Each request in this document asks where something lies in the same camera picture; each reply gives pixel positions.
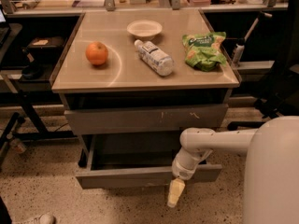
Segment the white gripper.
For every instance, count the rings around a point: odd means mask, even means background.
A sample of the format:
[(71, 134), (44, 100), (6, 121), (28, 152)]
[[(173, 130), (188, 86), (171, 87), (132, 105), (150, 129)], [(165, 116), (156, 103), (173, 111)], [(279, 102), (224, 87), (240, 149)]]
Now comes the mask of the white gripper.
[(198, 164), (207, 157), (207, 151), (189, 152), (182, 148), (172, 162), (172, 174), (175, 177), (170, 182), (167, 205), (174, 208), (185, 189), (185, 182), (194, 175)]

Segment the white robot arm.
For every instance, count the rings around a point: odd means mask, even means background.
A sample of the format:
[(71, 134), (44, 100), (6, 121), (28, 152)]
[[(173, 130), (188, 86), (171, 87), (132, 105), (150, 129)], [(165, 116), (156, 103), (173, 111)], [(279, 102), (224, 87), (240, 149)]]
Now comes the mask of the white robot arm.
[(230, 132), (188, 128), (172, 162), (167, 205), (176, 206), (198, 164), (214, 150), (245, 153), (243, 224), (299, 224), (299, 117)]

